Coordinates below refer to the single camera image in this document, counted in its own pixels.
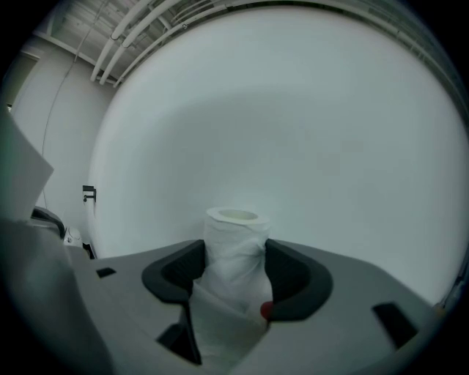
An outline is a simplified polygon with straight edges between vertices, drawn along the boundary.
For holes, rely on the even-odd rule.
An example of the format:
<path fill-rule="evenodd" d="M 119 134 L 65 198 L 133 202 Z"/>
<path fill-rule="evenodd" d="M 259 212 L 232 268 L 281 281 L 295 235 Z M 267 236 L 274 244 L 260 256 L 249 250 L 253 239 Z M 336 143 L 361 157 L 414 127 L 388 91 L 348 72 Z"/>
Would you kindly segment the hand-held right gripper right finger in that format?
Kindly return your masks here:
<path fill-rule="evenodd" d="M 393 374 L 438 321 L 425 300 L 368 262 L 267 241 L 270 326 L 236 374 Z"/>

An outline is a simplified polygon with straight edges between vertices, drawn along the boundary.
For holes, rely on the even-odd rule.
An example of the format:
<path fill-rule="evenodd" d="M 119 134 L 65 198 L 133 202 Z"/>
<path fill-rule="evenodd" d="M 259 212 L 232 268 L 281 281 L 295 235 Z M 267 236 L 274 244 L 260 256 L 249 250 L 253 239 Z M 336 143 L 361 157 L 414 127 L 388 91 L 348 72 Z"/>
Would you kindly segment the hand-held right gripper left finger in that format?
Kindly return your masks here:
<path fill-rule="evenodd" d="M 152 275 L 164 291 L 154 295 L 143 275 L 202 252 L 201 240 L 164 248 L 91 260 L 83 257 L 83 301 L 108 350 L 113 374 L 203 374 L 204 370 L 169 349 L 190 335 L 188 294 L 179 286 Z"/>

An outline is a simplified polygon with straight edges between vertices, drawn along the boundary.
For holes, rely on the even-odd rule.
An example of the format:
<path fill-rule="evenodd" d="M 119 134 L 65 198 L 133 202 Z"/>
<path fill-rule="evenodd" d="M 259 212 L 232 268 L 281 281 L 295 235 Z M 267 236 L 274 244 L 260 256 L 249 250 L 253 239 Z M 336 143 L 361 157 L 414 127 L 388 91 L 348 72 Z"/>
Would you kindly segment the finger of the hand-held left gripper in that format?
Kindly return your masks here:
<path fill-rule="evenodd" d="M 35 207 L 31 215 L 31 221 L 36 226 L 56 232 L 60 239 L 64 239 L 65 226 L 62 220 L 50 210 L 43 207 Z"/>

